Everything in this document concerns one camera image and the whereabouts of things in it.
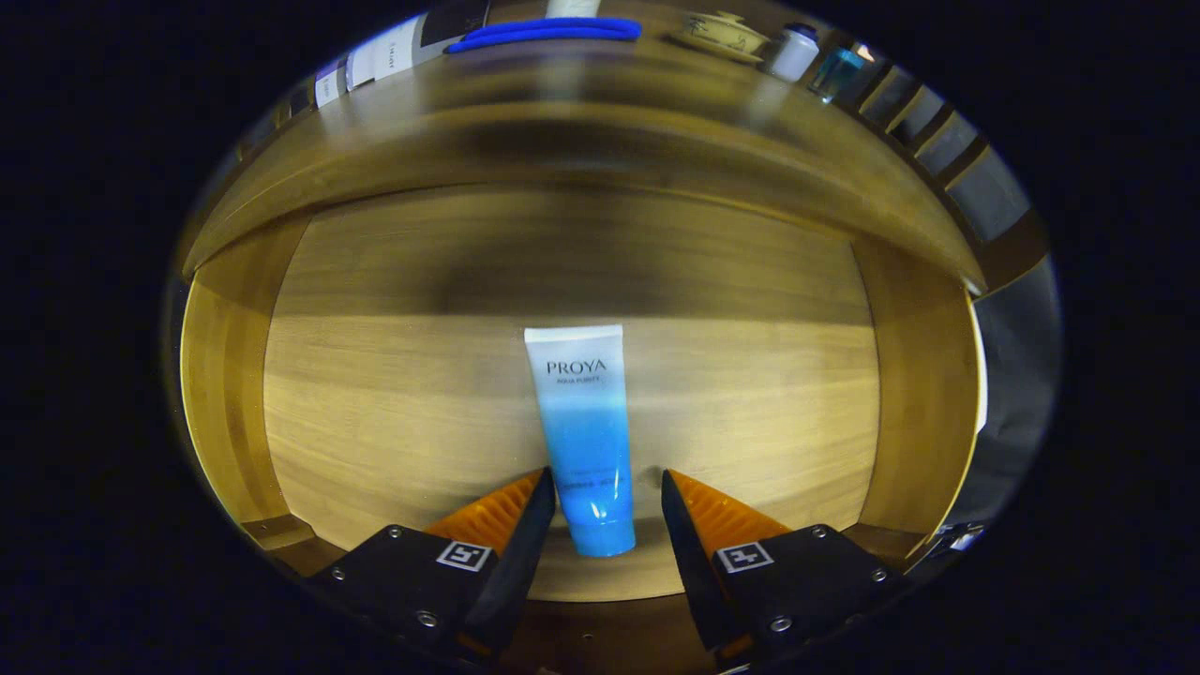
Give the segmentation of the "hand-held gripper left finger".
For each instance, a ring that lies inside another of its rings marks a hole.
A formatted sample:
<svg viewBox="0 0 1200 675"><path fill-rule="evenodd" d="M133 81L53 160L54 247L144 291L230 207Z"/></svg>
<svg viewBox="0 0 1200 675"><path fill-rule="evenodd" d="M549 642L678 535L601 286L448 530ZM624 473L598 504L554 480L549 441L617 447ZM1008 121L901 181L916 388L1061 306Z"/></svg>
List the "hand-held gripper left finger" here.
<svg viewBox="0 0 1200 675"><path fill-rule="evenodd" d="M382 527L305 585L407 649L494 662L514 641L556 507L541 467L424 530Z"/></svg>

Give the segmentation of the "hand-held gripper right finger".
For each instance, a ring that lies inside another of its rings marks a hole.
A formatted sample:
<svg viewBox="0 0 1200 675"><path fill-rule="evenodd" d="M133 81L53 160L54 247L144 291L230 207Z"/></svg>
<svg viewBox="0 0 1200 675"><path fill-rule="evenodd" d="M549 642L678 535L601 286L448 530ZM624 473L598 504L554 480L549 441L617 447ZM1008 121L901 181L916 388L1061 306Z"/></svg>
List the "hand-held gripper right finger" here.
<svg viewBox="0 0 1200 675"><path fill-rule="evenodd" d="M686 607L724 669L791 669L906 592L905 574L827 524L788 528L664 470L661 509Z"/></svg>

